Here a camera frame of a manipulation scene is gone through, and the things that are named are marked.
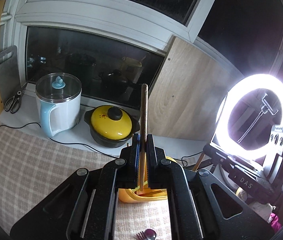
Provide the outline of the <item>gloved right hand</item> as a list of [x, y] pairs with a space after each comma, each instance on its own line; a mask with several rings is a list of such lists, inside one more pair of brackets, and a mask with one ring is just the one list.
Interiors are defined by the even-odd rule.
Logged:
[[261, 204], [255, 201], [252, 197], [248, 195], [246, 191], [242, 188], [238, 188], [236, 191], [236, 196], [240, 198], [243, 202], [245, 202], [255, 213], [257, 213], [263, 220], [268, 223], [271, 222], [271, 214], [273, 213], [274, 206], [271, 204]]

